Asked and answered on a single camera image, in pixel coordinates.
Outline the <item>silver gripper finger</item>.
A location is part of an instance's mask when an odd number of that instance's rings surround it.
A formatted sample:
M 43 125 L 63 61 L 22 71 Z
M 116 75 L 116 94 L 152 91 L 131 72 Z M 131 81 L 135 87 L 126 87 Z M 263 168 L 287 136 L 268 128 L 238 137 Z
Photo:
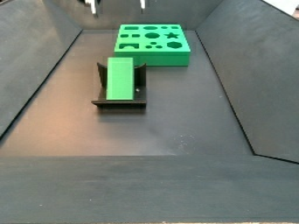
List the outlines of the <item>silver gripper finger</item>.
M 142 9 L 146 8 L 146 0 L 140 0 L 140 7 L 142 7 Z
M 96 0 L 84 0 L 84 2 L 90 6 L 92 15 L 96 15 L 98 14 Z

